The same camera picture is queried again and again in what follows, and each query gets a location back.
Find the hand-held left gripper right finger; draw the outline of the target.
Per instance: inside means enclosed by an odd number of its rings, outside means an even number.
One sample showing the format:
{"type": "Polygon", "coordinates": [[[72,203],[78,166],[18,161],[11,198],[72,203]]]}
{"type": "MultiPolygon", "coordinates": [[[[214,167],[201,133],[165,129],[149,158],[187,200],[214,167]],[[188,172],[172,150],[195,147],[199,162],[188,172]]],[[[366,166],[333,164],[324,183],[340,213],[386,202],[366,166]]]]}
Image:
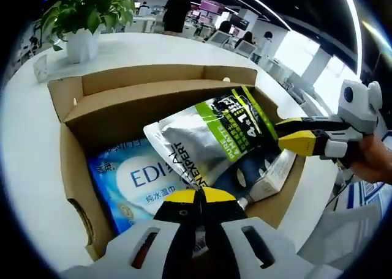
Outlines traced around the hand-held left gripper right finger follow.
{"type": "Polygon", "coordinates": [[[202,190],[201,214],[212,262],[208,278],[339,278],[340,270],[300,257],[294,243],[258,217],[248,217],[231,194],[202,190]]]}

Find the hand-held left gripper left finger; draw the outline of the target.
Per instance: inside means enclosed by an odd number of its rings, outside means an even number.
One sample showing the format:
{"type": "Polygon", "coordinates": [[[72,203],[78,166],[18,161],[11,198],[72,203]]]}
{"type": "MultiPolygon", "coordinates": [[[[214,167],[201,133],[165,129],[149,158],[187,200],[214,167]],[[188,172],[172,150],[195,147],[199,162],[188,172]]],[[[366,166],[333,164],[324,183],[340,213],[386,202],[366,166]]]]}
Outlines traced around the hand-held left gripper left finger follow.
{"type": "Polygon", "coordinates": [[[109,241],[105,254],[90,266],[75,266],[61,278],[175,278],[195,245],[198,191],[168,195],[152,220],[133,225],[109,241]]]}

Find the person's right hand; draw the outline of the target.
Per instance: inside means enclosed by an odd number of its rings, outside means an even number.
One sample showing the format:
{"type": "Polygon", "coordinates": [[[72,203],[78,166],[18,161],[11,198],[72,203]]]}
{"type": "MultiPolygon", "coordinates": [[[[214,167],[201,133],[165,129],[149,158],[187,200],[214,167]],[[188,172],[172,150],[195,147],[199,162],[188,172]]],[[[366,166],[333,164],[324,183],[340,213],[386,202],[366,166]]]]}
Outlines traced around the person's right hand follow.
{"type": "Polygon", "coordinates": [[[391,151],[377,136],[363,136],[348,152],[347,162],[354,175],[363,181],[391,185],[391,151]]]}

